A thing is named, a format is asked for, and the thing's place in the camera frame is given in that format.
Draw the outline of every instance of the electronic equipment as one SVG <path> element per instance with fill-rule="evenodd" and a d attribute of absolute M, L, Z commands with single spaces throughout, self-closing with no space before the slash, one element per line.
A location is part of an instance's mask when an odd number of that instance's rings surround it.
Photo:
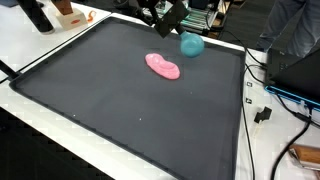
<path fill-rule="evenodd" d="M 135 7 L 135 17 L 149 26 L 155 24 L 154 29 L 165 38 L 175 29 L 181 37 L 180 50 L 189 58 L 199 56 L 204 50 L 204 42 L 198 34 L 189 33 L 181 25 L 181 22 L 189 15 L 185 4 L 181 0 L 168 0 L 172 7 L 160 17 L 156 5 L 159 0 L 129 0 L 129 6 Z M 151 16 L 146 16 L 143 9 L 149 10 Z"/>
<path fill-rule="evenodd" d="M 320 110 L 319 67 L 320 49 L 302 59 L 270 50 L 265 90 Z"/>
<path fill-rule="evenodd" d="M 209 0 L 189 0 L 191 8 L 205 10 L 209 4 Z"/>
<path fill-rule="evenodd" d="M 159 3 L 156 5 L 156 11 L 159 17 L 162 17 L 167 11 L 167 4 L 170 2 Z M 197 34 L 201 34 L 207 36 L 211 31 L 212 27 L 208 27 L 208 24 L 213 24 L 216 18 L 221 19 L 222 22 L 220 25 L 217 25 L 220 29 L 224 27 L 226 15 L 219 13 L 218 10 L 223 6 L 222 0 L 213 0 L 210 2 L 208 8 L 205 10 L 193 8 L 189 4 L 186 5 L 188 7 L 189 15 L 181 21 L 181 25 L 189 32 L 194 32 Z M 145 9 L 144 14 L 148 17 L 151 17 L 151 13 L 148 9 Z"/>

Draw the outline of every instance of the black mat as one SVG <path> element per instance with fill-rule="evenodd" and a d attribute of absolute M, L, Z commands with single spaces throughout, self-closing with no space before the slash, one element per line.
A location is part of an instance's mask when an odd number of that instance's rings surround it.
<path fill-rule="evenodd" d="M 207 44 L 188 59 L 179 43 L 108 18 L 10 85 L 179 179 L 233 179 L 244 54 Z M 154 52 L 180 79 L 149 69 Z"/>

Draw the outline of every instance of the white table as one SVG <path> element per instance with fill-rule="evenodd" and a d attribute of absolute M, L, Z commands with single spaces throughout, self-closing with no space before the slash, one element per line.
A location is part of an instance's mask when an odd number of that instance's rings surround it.
<path fill-rule="evenodd" d="M 127 16 L 119 14 L 112 14 L 111 16 L 143 24 L 140 20 Z M 238 50 L 243 49 L 236 45 L 205 37 L 204 40 L 228 48 Z M 263 53 L 252 50 L 252 54 L 261 61 L 265 59 Z M 249 56 L 246 61 L 248 64 L 254 63 Z M 263 76 L 263 74 L 259 74 L 258 71 L 254 71 L 254 73 L 257 73 L 259 78 L 262 78 Z M 285 143 L 295 136 L 302 129 L 304 124 L 287 113 L 275 98 L 265 92 L 262 86 L 252 79 L 249 73 L 246 74 L 245 84 L 247 81 L 253 83 L 252 88 L 244 86 L 244 97 L 253 100 L 253 104 L 245 104 L 245 110 L 253 146 L 256 179 L 269 179 L 271 167 L 276 156 L 280 153 Z M 174 179 L 170 174 L 167 174 L 141 158 L 136 157 L 126 150 L 123 150 L 94 133 L 74 124 L 66 118 L 15 93 L 8 87 L 8 83 L 9 82 L 6 81 L 0 84 L 0 106 L 3 109 L 12 113 L 28 125 L 64 146 L 114 179 Z M 258 133 L 254 133 L 255 124 L 253 123 L 253 119 L 256 112 L 261 111 L 264 106 L 273 109 L 271 119 L 263 123 L 263 128 L 258 131 Z M 289 107 L 296 108 L 293 103 L 289 103 Z M 317 138 L 319 137 L 320 131 L 314 127 L 310 127 L 310 130 L 298 142 L 317 145 Z M 250 180 L 251 164 L 243 126 L 243 118 L 241 119 L 237 157 L 236 179 Z M 281 175 L 280 179 L 315 179 L 311 171 L 293 167 L 287 157 L 284 158 L 279 165 L 277 176 L 279 175 Z"/>
<path fill-rule="evenodd" d="M 42 0 L 43 11 L 55 28 L 51 35 L 42 35 L 25 15 L 20 6 L 7 8 L 0 5 L 0 60 L 18 71 L 45 53 L 76 36 L 84 30 L 90 29 L 95 23 L 106 18 L 111 13 L 96 8 L 72 3 L 73 8 L 81 10 L 86 17 L 91 10 L 97 12 L 88 26 L 80 26 L 65 31 L 59 24 L 55 14 L 56 7 L 49 0 Z M 0 72 L 0 81 L 7 76 Z"/>

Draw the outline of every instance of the wire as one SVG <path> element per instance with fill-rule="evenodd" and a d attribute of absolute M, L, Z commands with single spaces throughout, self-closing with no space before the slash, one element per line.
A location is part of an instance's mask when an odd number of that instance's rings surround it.
<path fill-rule="evenodd" d="M 307 132 L 307 130 L 309 129 L 310 124 L 311 124 L 311 121 L 312 121 L 312 120 L 311 120 L 311 116 L 310 116 L 309 118 L 307 118 L 307 117 L 305 117 L 305 118 L 308 119 L 308 121 L 306 122 L 306 124 L 305 124 L 304 128 L 302 129 L 302 131 L 289 141 L 289 143 L 286 145 L 286 147 L 281 151 L 281 153 L 280 153 L 279 156 L 277 157 L 277 159 L 276 159 L 276 161 L 275 161 L 275 163 L 274 163 L 274 165 L 273 165 L 273 167 L 272 167 L 271 178 L 270 178 L 271 180 L 274 180 L 275 174 L 276 174 L 276 171 L 277 171 L 277 167 L 278 167 L 281 159 L 283 158 L 283 156 L 284 156 L 284 155 L 286 154 L 286 152 L 289 150 L 290 146 L 291 146 L 297 139 L 299 139 L 305 132 Z"/>
<path fill-rule="evenodd" d="M 265 68 L 263 66 L 259 66 L 259 65 L 250 65 L 248 66 L 246 64 L 246 69 L 243 72 L 243 78 L 247 72 L 247 70 L 250 67 L 259 67 L 259 68 Z M 252 180 L 256 179 L 256 173 L 255 173 L 255 168 L 254 168 L 254 161 L 253 161 L 253 155 L 252 155 L 252 149 L 251 149 L 251 143 L 250 143 L 250 136 L 249 136 L 249 132 L 248 132 L 248 125 L 247 125 L 247 117 L 246 117 L 246 112 L 244 109 L 244 104 L 243 104 L 243 95 L 241 95 L 241 106 L 242 106 L 242 113 L 243 113 L 243 118 L 244 118 L 244 126 L 245 126 L 245 130 L 246 130 L 246 136 L 247 136 L 247 141 L 248 141 L 248 148 L 249 148 L 249 154 L 250 154 L 250 160 L 251 160 L 251 168 L 252 168 Z"/>
<path fill-rule="evenodd" d="M 279 95 L 278 93 L 276 93 L 276 92 L 275 92 L 275 94 L 276 94 L 276 96 L 278 97 L 278 99 L 280 100 L 282 106 L 283 106 L 287 111 L 289 111 L 293 116 L 296 116 L 297 112 L 294 112 L 294 111 L 290 110 L 290 109 L 288 108 L 288 106 L 283 102 L 283 100 L 282 100 L 282 98 L 280 97 L 280 95 Z M 319 129 L 320 129 L 320 124 L 319 124 L 319 123 L 314 122 L 314 121 L 311 120 L 311 124 L 312 124 L 313 126 L 315 126 L 316 128 L 319 128 Z"/>
<path fill-rule="evenodd" d="M 281 99 L 281 97 L 279 96 L 279 94 L 276 93 L 276 96 L 278 97 L 278 99 L 280 100 L 281 104 L 283 105 L 283 107 L 290 112 L 292 115 L 294 115 L 295 117 L 297 117 L 298 119 L 302 120 L 305 122 L 305 126 L 304 128 L 301 130 L 301 132 L 299 134 L 297 134 L 294 138 L 292 138 L 289 143 L 286 145 L 286 147 L 281 151 L 281 153 L 279 154 L 279 156 L 277 157 L 273 167 L 272 167 L 272 171 L 271 171 L 271 180 L 274 180 L 275 178 L 275 174 L 277 171 L 277 167 L 281 161 L 281 159 L 283 158 L 283 156 L 286 154 L 286 152 L 289 150 L 290 146 L 297 140 L 299 139 L 305 132 L 307 132 L 307 130 L 310 127 L 310 124 L 312 123 L 312 119 L 311 119 L 311 115 L 312 115 L 312 109 L 309 108 L 309 117 L 304 116 L 303 114 L 300 114 L 298 112 L 294 112 L 291 109 L 289 109 L 286 104 L 283 102 L 283 100 Z"/>
<path fill-rule="evenodd" d="M 3 82 L 5 82 L 6 80 L 8 80 L 8 77 L 6 77 L 5 79 L 0 81 L 0 84 L 2 84 Z"/>
<path fill-rule="evenodd" d="M 283 102 L 282 98 L 279 96 L 278 93 L 276 93 L 276 96 L 278 97 L 278 99 L 280 100 L 282 106 L 288 111 L 290 112 L 292 115 L 296 116 L 296 112 L 292 111 L 291 109 L 288 108 L 288 106 Z"/>
<path fill-rule="evenodd" d="M 260 82 L 261 84 L 265 84 L 263 81 L 261 81 L 260 79 L 258 79 L 258 78 L 256 78 L 255 76 L 254 76 L 254 74 L 252 73 L 252 71 L 251 71 L 251 69 L 250 69 L 250 66 L 248 66 L 247 64 L 245 64 L 246 65 L 246 70 L 249 70 L 249 72 L 250 72 L 250 74 L 251 74 L 251 76 L 256 80 L 256 81 L 258 81 L 258 82 Z"/>
<path fill-rule="evenodd" d="M 248 148 L 249 148 L 249 153 L 250 153 L 250 160 L 251 160 L 251 167 L 252 167 L 252 180 L 255 180 L 256 176 L 255 176 L 254 162 L 253 162 L 252 149 L 251 149 L 251 143 L 250 143 L 250 137 L 249 137 L 248 125 L 247 125 L 247 118 L 246 118 L 246 112 L 244 109 L 243 100 L 241 100 L 241 105 L 242 105 L 242 112 L 243 112 L 243 118 L 244 118 L 244 126 L 246 129 L 246 135 L 247 135 L 247 141 L 248 141 Z"/>
<path fill-rule="evenodd" d="M 207 26 L 209 29 L 211 29 L 211 26 L 209 26 L 209 22 L 208 22 L 208 16 L 209 16 L 210 11 L 211 11 L 211 9 L 208 10 L 207 15 L 206 15 L 206 23 L 207 23 Z"/>
<path fill-rule="evenodd" d="M 258 60 L 251 54 L 251 52 L 249 51 L 249 49 L 243 44 L 243 42 L 242 42 L 239 38 L 237 38 L 237 36 L 235 36 L 232 32 L 227 31 L 227 30 L 224 30 L 224 32 L 227 32 L 227 33 L 231 34 L 231 35 L 243 46 L 243 48 L 245 49 L 245 51 L 248 52 L 248 54 L 251 56 L 251 58 L 252 58 L 254 61 L 256 61 L 256 62 L 257 62 L 258 64 L 260 64 L 261 66 L 266 66 L 264 63 L 258 61 Z"/>

